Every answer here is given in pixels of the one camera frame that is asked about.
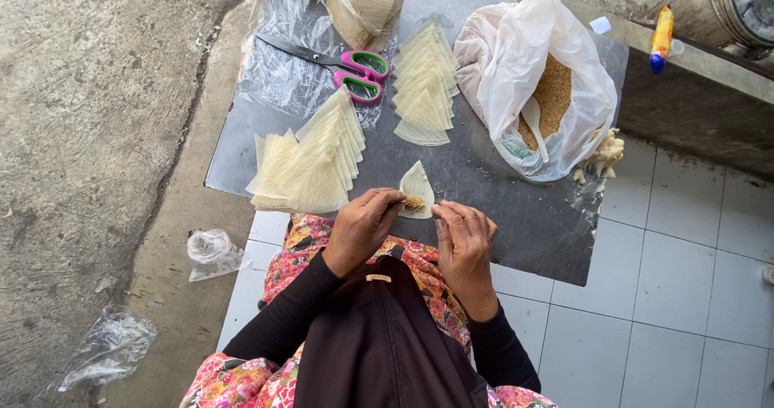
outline white spoon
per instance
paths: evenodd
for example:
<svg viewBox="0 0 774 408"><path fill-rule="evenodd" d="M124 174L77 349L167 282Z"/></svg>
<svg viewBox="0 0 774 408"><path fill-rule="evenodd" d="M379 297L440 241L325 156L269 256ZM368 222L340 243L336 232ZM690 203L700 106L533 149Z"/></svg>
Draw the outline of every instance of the white spoon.
<svg viewBox="0 0 774 408"><path fill-rule="evenodd" d="M540 151L540 156L543 157L543 163L547 163L548 150L546 149L546 142L543 141L543 136L540 135L540 104L537 104L537 100L533 96L530 96L526 104L524 104L522 116L537 139L537 149Z"/></svg>

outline pink and green scissors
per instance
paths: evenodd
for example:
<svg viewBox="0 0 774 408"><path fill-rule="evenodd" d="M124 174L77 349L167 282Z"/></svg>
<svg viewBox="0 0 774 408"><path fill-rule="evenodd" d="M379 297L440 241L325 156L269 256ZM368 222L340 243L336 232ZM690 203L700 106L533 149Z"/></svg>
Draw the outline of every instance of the pink and green scissors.
<svg viewBox="0 0 774 408"><path fill-rule="evenodd" d="M336 87L346 84L352 99L357 102L371 104L382 97L382 86L378 82L389 77L389 63L387 63L386 58L375 52L353 50L336 58L297 46L281 37L264 35L263 33L256 33L256 36L270 46L330 69L334 74ZM341 69L354 69L363 75L360 76Z"/></svg>

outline white tiled table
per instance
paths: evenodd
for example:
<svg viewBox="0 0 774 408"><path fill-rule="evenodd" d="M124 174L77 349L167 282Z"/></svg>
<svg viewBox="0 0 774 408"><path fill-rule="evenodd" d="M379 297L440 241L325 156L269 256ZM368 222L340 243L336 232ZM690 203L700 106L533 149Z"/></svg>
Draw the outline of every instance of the white tiled table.
<svg viewBox="0 0 774 408"><path fill-rule="evenodd" d="M774 185L626 140L587 285L491 265L543 393L563 408L774 408ZM258 212L222 348L256 313L289 216Z"/></svg>

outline black sleeve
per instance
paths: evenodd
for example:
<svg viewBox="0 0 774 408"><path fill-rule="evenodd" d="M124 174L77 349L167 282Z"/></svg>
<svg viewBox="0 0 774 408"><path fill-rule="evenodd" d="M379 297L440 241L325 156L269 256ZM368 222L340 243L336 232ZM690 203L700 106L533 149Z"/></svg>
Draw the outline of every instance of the black sleeve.
<svg viewBox="0 0 774 408"><path fill-rule="evenodd" d="M306 339L320 304L346 281L331 272L322 254L320 250L304 271L231 339L224 354L243 360L266 358L277 364L284 364L293 355Z"/></svg>
<svg viewBox="0 0 774 408"><path fill-rule="evenodd" d="M515 385L540 393L535 368L508 324L502 305L498 304L497 314L487 322L469 321L468 329L476 369L490 386Z"/></svg>

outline plastic bag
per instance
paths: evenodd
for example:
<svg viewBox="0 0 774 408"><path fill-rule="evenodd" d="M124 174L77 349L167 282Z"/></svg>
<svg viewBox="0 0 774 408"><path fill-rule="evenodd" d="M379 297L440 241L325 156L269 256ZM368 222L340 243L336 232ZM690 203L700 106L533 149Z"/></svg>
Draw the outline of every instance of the plastic bag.
<svg viewBox="0 0 774 408"><path fill-rule="evenodd" d="M572 69L572 90L559 130L545 139L549 161L543 163L519 135L518 119L549 52ZM454 55L463 66L458 71L460 90L489 129L500 155L528 179L566 176L594 152L613 122L618 102L613 80L588 31L560 0L478 9L462 27Z"/></svg>
<svg viewBox="0 0 774 408"><path fill-rule="evenodd" d="M195 231L188 238L188 256L193 260L189 282L214 278L250 265L245 251L231 243L223 230Z"/></svg>
<svg viewBox="0 0 774 408"><path fill-rule="evenodd" d="M108 305L92 325L66 370L58 391L91 379L102 385L131 375L158 334L150 319L121 305Z"/></svg>
<svg viewBox="0 0 774 408"><path fill-rule="evenodd" d="M283 37L321 54L340 56L352 49L352 45L348 45L334 27L335 20L327 1L256 0L251 27L254 32ZM379 21L375 23L373 18L363 21L363 17L357 16L360 12L357 2L335 1L339 7L335 13L348 17L350 22L362 21L360 25L372 36L363 48L378 52L389 61L397 48L397 32L392 27L398 20L402 0L395 0L395 6L389 13L390 19L385 20L386 24L381 28L377 28ZM344 36L352 39L358 34L350 32ZM326 67L291 56L253 34L246 38L242 48L241 81L236 94L243 99L255 100L286 114L308 119L336 91L333 74ZM376 124L382 112L383 99L382 96L373 104L355 104L361 126Z"/></svg>

